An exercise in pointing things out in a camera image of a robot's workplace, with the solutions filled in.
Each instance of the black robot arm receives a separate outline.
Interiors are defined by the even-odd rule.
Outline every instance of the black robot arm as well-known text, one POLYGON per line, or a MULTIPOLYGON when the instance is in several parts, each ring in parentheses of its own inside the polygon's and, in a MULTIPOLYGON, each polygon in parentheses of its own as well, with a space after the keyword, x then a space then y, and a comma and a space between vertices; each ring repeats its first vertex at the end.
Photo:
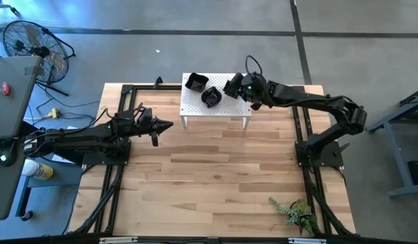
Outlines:
POLYGON ((270 108, 301 106, 331 113, 337 124, 321 134, 311 135, 306 142, 308 155, 313 159, 319 158, 323 147, 330 142, 345 134, 362 132, 367 118, 363 107, 345 96, 309 94, 299 91, 297 87, 267 81, 263 75, 255 72, 245 76, 237 73, 227 82, 224 91, 229 96, 240 96, 244 101, 251 102, 253 110, 258 110, 264 104, 270 108))
MULTIPOLYGON (((40 129, 25 139, 24 152, 27 157, 41 157, 55 153, 71 161, 81 161, 79 157, 90 154, 101 155, 104 164, 115 164, 114 159, 126 161, 130 150, 128 137, 149 135, 153 146, 158 146, 157 136, 170 128, 173 123, 152 117, 152 109, 142 106, 136 118, 134 111, 116 113, 107 123, 83 129, 40 129)), ((101 162, 84 161, 85 164, 101 162)))

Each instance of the wood plank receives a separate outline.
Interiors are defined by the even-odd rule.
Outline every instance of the wood plank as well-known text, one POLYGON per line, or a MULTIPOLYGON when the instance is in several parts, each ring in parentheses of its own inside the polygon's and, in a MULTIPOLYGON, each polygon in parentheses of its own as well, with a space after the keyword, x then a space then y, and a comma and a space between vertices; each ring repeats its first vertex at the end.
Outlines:
MULTIPOLYGON (((104 108, 117 111, 121 86, 105 84, 98 114, 104 108)), ((308 85, 306 91, 323 93, 319 85, 308 85)), ((263 106, 253 111, 246 131, 241 129, 241 119, 207 117, 189 118, 185 130, 179 116, 179 91, 139 91, 135 105, 140 102, 175 125, 159 136, 159 147, 152 146, 149 136, 131 138, 114 235, 299 236, 297 227, 285 225, 287 216, 278 214, 268 201, 273 197, 288 207, 306 198, 293 147, 291 108, 263 106)), ((310 116, 314 132, 330 126, 327 113, 310 110, 310 116)), ((108 120, 104 116, 99 123, 108 120)), ((82 177, 69 230, 79 227, 96 206, 104 172, 105 167, 97 165, 82 177)), ((321 172, 329 206, 354 231, 342 177, 330 168, 321 172)))

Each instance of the concrete floor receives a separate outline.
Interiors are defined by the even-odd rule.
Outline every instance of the concrete floor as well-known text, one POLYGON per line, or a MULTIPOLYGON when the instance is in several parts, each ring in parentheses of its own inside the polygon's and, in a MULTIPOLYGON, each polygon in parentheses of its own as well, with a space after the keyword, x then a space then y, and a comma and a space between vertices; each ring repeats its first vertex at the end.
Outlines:
MULTIPOLYGON (((288 0, 13 0, 22 19, 45 26, 140 30, 294 31, 288 0)), ((296 0, 303 31, 418 33, 418 0, 296 0)), ((17 18, 0 9, 0 26, 17 18)), ((244 72, 245 56, 255 56, 266 78, 304 84, 295 37, 180 35, 58 35, 77 56, 57 84, 71 97, 67 104, 99 100, 105 82, 178 82, 182 73, 244 72)), ((313 84, 328 94, 346 95, 364 105, 367 124, 418 90, 418 39, 305 38, 313 84)), ((0 54, 5 55, 0 42, 0 54)), ((46 101, 36 89, 30 106, 46 101)), ((66 108, 51 102, 42 108, 95 115, 97 106, 66 108)), ((44 121, 40 126, 82 127, 88 120, 44 121)), ((402 185, 382 133, 345 136, 343 152, 348 194, 357 233, 418 241, 418 194, 389 199, 402 185)), ((35 217, 0 221, 0 239, 58 235, 72 209, 76 186, 38 188, 28 208, 35 217)))

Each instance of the potted plant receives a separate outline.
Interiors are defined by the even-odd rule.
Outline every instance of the potted plant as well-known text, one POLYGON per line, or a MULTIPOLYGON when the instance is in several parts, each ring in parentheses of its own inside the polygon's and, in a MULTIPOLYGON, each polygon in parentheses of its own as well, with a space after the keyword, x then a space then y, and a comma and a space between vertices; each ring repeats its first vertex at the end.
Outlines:
POLYGON ((269 202, 278 212, 289 215, 289 219, 285 222, 285 224, 295 224, 299 226, 300 235, 302 235, 304 229, 313 237, 315 237, 316 233, 320 232, 317 225, 317 217, 315 214, 311 213, 311 207, 306 203, 306 201, 299 199, 292 203, 290 208, 281 206, 272 197, 269 198, 269 202))

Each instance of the white pegboard platform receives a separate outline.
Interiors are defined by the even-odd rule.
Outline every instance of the white pegboard platform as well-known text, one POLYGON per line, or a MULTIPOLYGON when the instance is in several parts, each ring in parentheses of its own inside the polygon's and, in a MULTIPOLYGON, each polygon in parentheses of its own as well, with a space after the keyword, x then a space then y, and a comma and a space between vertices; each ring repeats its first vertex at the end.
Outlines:
POLYGON ((180 116, 208 116, 208 117, 250 117, 250 104, 238 97, 227 96, 223 89, 225 83, 231 80, 235 74, 198 73, 209 78, 206 89, 216 87, 222 94, 221 102, 213 108, 207 108, 201 101, 201 94, 185 87, 191 73, 183 73, 182 99, 180 102, 180 116))

